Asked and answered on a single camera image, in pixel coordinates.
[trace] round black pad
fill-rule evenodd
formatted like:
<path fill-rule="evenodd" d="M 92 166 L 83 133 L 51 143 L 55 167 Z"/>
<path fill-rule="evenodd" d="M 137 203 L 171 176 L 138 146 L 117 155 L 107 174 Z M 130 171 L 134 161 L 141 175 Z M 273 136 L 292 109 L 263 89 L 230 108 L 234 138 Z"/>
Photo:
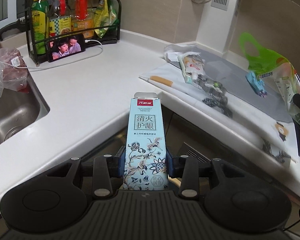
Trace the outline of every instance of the round black pad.
<path fill-rule="evenodd" d="M 76 222 L 87 208 L 85 194 L 68 178 L 35 177 L 8 191 L 0 211 L 9 227 L 48 233 Z"/>
<path fill-rule="evenodd" d="M 223 168 L 216 169 L 216 175 Z M 225 174 L 217 176 L 219 184 L 204 199 L 216 223 L 244 233 L 265 233 L 285 225 L 291 202 L 281 190 L 238 168 L 232 173 L 227 167 Z"/>

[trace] light blue box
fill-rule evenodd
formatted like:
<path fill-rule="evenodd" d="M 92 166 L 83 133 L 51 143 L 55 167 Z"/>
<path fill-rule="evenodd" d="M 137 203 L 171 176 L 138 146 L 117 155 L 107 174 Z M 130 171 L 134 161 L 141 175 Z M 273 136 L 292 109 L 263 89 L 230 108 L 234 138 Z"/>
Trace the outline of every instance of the light blue box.
<path fill-rule="evenodd" d="M 155 93 L 131 99 L 123 188 L 168 189 L 161 103 Z"/>

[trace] kitchen counter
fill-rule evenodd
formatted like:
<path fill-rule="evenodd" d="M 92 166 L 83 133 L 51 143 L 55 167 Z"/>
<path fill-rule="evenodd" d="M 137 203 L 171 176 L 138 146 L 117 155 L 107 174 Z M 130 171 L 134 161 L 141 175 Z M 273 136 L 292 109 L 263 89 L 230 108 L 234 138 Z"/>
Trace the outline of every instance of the kitchen counter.
<path fill-rule="evenodd" d="M 67 65 L 32 71 L 50 112 L 0 145 L 0 199 L 10 188 L 71 157 L 81 157 L 128 124 L 135 92 L 156 92 L 164 106 L 233 148 L 300 196 L 300 159 L 286 169 L 207 114 L 141 80 L 144 72 L 165 64 L 167 42 L 122 31 L 117 44 L 104 45 L 101 55 L 88 48 L 53 62 Z M 26 46 L 20 51 L 28 67 L 34 63 Z"/>

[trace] red logo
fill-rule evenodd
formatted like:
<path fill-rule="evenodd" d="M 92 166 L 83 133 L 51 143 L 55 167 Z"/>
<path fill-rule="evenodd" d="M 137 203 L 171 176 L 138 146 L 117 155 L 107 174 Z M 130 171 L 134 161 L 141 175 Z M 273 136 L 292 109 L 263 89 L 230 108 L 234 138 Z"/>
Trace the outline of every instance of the red logo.
<path fill-rule="evenodd" d="M 153 106 L 153 100 L 151 99 L 138 99 L 137 106 Z"/>

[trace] phone screen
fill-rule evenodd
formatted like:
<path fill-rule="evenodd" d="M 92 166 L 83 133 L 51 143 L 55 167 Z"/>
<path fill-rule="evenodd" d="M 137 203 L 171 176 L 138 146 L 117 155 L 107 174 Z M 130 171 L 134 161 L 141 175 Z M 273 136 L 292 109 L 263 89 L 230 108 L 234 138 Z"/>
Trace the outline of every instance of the phone screen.
<path fill-rule="evenodd" d="M 48 61 L 52 62 L 64 57 L 83 52 L 86 50 L 82 33 L 57 38 L 46 43 L 46 54 Z"/>

